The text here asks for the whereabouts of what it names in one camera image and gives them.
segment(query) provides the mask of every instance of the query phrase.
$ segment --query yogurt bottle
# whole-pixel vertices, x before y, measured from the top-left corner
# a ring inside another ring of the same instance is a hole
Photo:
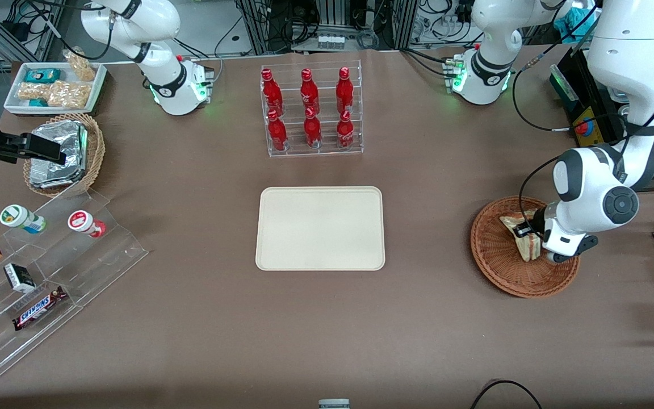
[[[10,204],[2,210],[0,221],[3,225],[13,228],[21,228],[32,235],[44,230],[47,227],[47,221],[44,217],[29,212],[24,206]]]
[[[72,230],[78,231],[79,233],[85,233],[92,238],[98,238],[104,235],[107,227],[102,223],[101,220],[98,220],[84,210],[78,210],[75,213],[70,215],[70,218],[67,220],[67,225],[70,226]]]

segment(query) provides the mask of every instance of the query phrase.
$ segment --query red and white bottle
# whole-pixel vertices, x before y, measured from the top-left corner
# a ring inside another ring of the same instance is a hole
[[[314,108],[315,115],[320,114],[320,97],[317,92],[317,85],[312,80],[312,70],[304,68],[301,70],[301,101],[304,109]]]
[[[337,81],[337,112],[353,111],[353,82],[350,81],[350,68],[342,67],[339,70]]]
[[[104,235],[107,230],[107,226],[102,223],[102,220],[94,218],[93,215],[84,210],[77,210],[72,213],[67,220],[67,225],[72,230],[85,233],[85,235],[89,235],[93,239]]]
[[[264,96],[267,98],[267,106],[269,109],[277,111],[278,116],[282,116],[284,114],[284,98],[281,95],[281,88],[274,80],[272,70],[264,68],[262,79],[264,80]]]
[[[286,137],[286,127],[284,122],[281,122],[276,109],[269,109],[267,114],[269,118],[269,137],[272,138],[272,146],[275,150],[283,152],[289,149],[289,141]]]
[[[353,122],[350,121],[350,112],[343,111],[337,124],[337,148],[347,150],[353,144]]]
[[[312,149],[319,149],[322,147],[322,126],[320,120],[317,119],[315,109],[309,107],[304,110],[304,133],[307,134],[307,145]]]

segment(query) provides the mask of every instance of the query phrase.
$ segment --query bottle cap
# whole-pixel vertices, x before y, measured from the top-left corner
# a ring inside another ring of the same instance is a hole
[[[75,213],[70,215],[70,218],[67,220],[67,225],[70,226],[72,230],[81,232],[88,230],[90,226],[93,225],[93,222],[93,215],[84,210],[77,210]]]
[[[25,207],[18,204],[10,204],[2,210],[0,221],[7,227],[19,227],[19,225],[27,220],[27,216],[29,216],[29,210]]]

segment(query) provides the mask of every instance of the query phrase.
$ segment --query wicker basket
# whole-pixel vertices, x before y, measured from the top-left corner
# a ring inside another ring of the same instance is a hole
[[[522,201],[525,210],[546,205],[530,197]],[[496,287],[519,297],[548,297],[564,290],[577,275],[579,257],[554,264],[542,249],[540,258],[525,262],[511,231],[498,219],[511,212],[520,212],[519,197],[491,202],[476,216],[471,227],[471,251],[478,268]]]
[[[87,168],[85,176],[78,182],[83,189],[87,189],[93,185],[96,178],[98,178],[99,168],[102,165],[102,158],[104,157],[104,139],[102,132],[98,127],[98,122],[95,122],[93,117],[87,114],[63,114],[55,116],[47,121],[48,124],[52,122],[59,122],[65,120],[80,121],[87,129]],[[27,184],[29,189],[35,193],[47,197],[55,197],[60,192],[64,191],[70,185],[57,186],[54,188],[37,189],[29,182],[29,171],[32,168],[32,161],[24,161],[24,183]]]

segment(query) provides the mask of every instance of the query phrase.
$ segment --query brown table surface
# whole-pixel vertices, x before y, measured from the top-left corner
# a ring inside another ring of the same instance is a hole
[[[525,47],[517,66],[539,51]],[[567,123],[546,81],[561,54],[517,89],[547,126]],[[356,57],[364,155],[269,158],[260,65]],[[213,103],[177,117],[152,103],[135,65],[108,69],[94,188],[152,253],[0,378],[0,407],[469,407],[494,378],[524,383],[545,407],[654,407],[654,193],[632,223],[599,234],[554,297],[502,293],[473,261],[481,207],[573,147],[524,124],[509,93],[472,106],[399,52],[292,54],[228,60]],[[43,121],[4,114],[1,127]],[[21,168],[0,163],[0,209],[45,202]],[[345,185],[382,190],[384,269],[257,269],[263,189]],[[555,199],[548,171],[527,195]],[[532,406],[511,385],[480,405]]]

